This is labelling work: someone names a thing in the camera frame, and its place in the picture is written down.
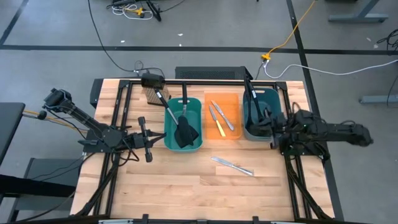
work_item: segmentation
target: gray floor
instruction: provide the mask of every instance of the gray floor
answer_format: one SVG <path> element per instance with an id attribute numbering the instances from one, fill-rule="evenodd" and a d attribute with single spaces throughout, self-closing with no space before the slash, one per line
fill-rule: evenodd
<path id="1" fill-rule="evenodd" d="M 0 0 L 0 30 L 4 30 L 19 4 Z M 274 47 L 292 30 L 285 1 L 187 0 L 165 12 L 162 23 L 131 21 L 107 11 L 108 0 L 92 0 L 94 18 L 105 45 L 113 46 L 211 46 Z M 161 1 L 166 8 L 178 0 Z M 300 17 L 311 1 L 294 0 Z M 366 0 L 352 3 L 317 1 L 300 32 L 306 49 L 372 50 L 380 38 L 396 29 L 395 0 L 381 1 L 374 12 L 389 13 L 383 24 L 330 24 L 329 14 L 356 12 Z M 7 45 L 98 46 L 86 1 L 30 0 L 6 40 Z M 285 46 L 296 48 L 294 38 Z M 384 49 L 380 44 L 376 50 Z M 120 66 L 132 69 L 136 60 L 146 67 L 160 67 L 167 78 L 176 66 L 246 66 L 257 72 L 260 53 L 253 52 L 110 52 Z M 396 56 L 307 55 L 311 67 L 346 72 L 388 62 Z M 278 75 L 298 54 L 272 54 L 269 73 Z M 28 110 L 41 109 L 51 88 L 68 90 L 74 102 L 94 114 L 88 104 L 94 78 L 130 77 L 117 69 L 101 51 L 0 50 L 0 101 L 21 101 Z M 363 106 L 362 95 L 386 94 L 398 65 L 355 75 L 336 77 L 312 72 L 312 80 L 323 118 L 329 122 L 353 119 L 367 126 L 374 144 L 367 148 L 345 143 L 329 144 L 335 179 L 347 221 L 394 223 L 398 206 L 398 151 L 396 150 L 397 109 L 385 105 Z M 267 80 L 262 72 L 259 79 Z M 291 68 L 281 80 L 304 80 L 300 68 Z M 0 173 L 22 177 L 31 157 L 77 158 L 79 135 L 70 129 L 32 119 L 22 119 L 0 167 Z M 3 202 L 0 222 L 5 221 L 12 200 Z M 21 215 L 28 217 L 31 213 Z M 51 213 L 59 217 L 65 212 Z"/>

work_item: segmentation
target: teal plastic bin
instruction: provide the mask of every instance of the teal plastic bin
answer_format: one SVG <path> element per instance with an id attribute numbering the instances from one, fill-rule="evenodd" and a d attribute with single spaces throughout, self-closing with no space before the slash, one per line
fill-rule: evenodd
<path id="1" fill-rule="evenodd" d="M 280 107 L 280 100 L 279 100 L 279 94 L 275 90 L 271 88 L 254 88 L 256 91 L 256 96 L 259 101 L 259 106 L 261 112 L 264 112 L 264 109 L 266 106 L 269 106 L 271 108 L 271 117 L 275 117 L 278 114 L 282 112 L 282 108 Z M 246 99 L 245 94 L 243 95 L 243 133 L 244 136 L 246 137 L 247 140 L 250 141 L 270 141 L 271 136 L 254 136 L 247 131 L 247 129 L 244 127 L 245 124 L 248 121 L 248 101 Z M 251 101 L 251 118 L 254 123 L 258 123 L 259 118 L 257 115 L 257 110 L 256 110 L 256 105 L 254 104 L 254 101 Z"/>
<path id="2" fill-rule="evenodd" d="M 178 119 L 182 114 L 182 98 L 173 98 L 167 102 L 170 109 L 173 111 L 174 116 Z M 174 123 L 171 115 L 165 110 L 164 114 L 164 133 L 167 136 L 164 138 L 164 144 L 168 149 L 174 152 L 196 152 L 203 143 L 202 131 L 201 131 L 201 103 L 196 98 L 188 97 L 187 112 L 185 117 L 188 119 L 190 126 L 195 128 L 198 132 L 199 137 L 193 142 L 193 146 L 187 145 L 184 148 L 180 148 L 174 138 L 174 132 L 177 129 L 177 125 Z"/>

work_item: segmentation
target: knife handle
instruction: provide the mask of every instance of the knife handle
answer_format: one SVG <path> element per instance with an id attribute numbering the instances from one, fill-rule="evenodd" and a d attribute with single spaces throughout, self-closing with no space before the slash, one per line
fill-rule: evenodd
<path id="1" fill-rule="evenodd" d="M 229 122 L 229 120 L 226 118 L 225 115 L 222 114 L 221 116 L 224 118 L 224 120 L 225 120 L 226 124 L 228 125 L 228 127 L 230 128 L 230 130 L 233 131 L 235 128 L 234 128 L 234 126 L 231 124 L 231 122 Z"/>
<path id="2" fill-rule="evenodd" d="M 220 125 L 220 122 L 218 122 L 218 120 L 216 120 L 216 123 L 217 123 L 217 127 L 218 127 L 218 130 L 220 131 L 221 136 L 225 137 L 225 133 L 224 133 L 223 128 Z"/>
<path id="3" fill-rule="evenodd" d="M 232 166 L 232 167 L 234 167 L 235 169 L 241 171 L 242 173 L 244 173 L 246 175 L 254 176 L 254 174 L 251 171 L 248 171 L 247 169 L 243 169 L 243 168 L 237 167 L 237 166 Z"/>

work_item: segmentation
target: knife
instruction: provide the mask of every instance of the knife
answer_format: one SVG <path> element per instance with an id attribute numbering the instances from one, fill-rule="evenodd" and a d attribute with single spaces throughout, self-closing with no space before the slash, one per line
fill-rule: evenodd
<path id="1" fill-rule="evenodd" d="M 217 123 L 217 127 L 218 127 L 218 130 L 220 131 L 221 136 L 225 137 L 224 130 L 223 130 L 223 128 L 221 127 L 220 122 L 218 122 L 217 117 L 216 117 L 216 115 L 214 114 L 214 111 L 213 111 L 213 108 L 211 107 L 211 105 L 209 105 L 209 109 L 210 109 L 211 116 L 213 117 L 213 120 L 215 120 L 216 123 Z"/>
<path id="2" fill-rule="evenodd" d="M 241 167 L 237 167 L 236 165 L 234 165 L 234 164 L 232 164 L 232 163 L 230 163 L 230 162 L 228 162 L 228 161 L 226 161 L 226 160 L 224 160 L 224 159 L 221 159 L 221 158 L 219 158 L 219 157 L 214 157 L 214 156 L 213 156 L 211 159 L 213 159 L 213 160 L 216 161 L 216 162 L 219 162 L 220 164 L 223 164 L 223 165 L 226 165 L 226 166 L 235 168 L 235 169 L 241 171 L 242 173 L 244 173 L 244 174 L 246 174 L 246 175 L 254 176 L 254 174 L 253 174 L 251 171 L 248 171 L 248 170 L 243 169 L 243 168 L 241 168 Z"/>
<path id="3" fill-rule="evenodd" d="M 228 127 L 230 128 L 230 130 L 233 131 L 233 130 L 235 129 L 234 126 L 231 124 L 231 122 L 228 121 L 228 119 L 227 119 L 226 116 L 224 115 L 223 111 L 222 111 L 221 108 L 218 106 L 218 104 L 217 104 L 214 100 L 212 100 L 211 102 L 213 103 L 213 105 L 214 105 L 214 107 L 216 108 L 216 110 L 217 110 L 217 111 L 221 114 L 221 116 L 224 118 L 224 120 L 225 120 L 226 124 L 228 125 Z"/>

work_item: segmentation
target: orange plastic tray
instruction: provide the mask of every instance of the orange plastic tray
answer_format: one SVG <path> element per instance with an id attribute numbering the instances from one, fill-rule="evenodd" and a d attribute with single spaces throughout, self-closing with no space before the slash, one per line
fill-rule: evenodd
<path id="1" fill-rule="evenodd" d="M 234 126 L 234 131 L 230 130 L 223 117 L 211 102 L 214 100 L 223 110 L 229 122 Z M 216 121 L 211 116 L 209 105 L 224 130 L 225 137 L 221 136 L 217 128 Z M 205 93 L 205 133 L 207 139 L 238 139 L 242 136 L 242 117 L 239 109 L 239 96 L 237 93 Z"/>

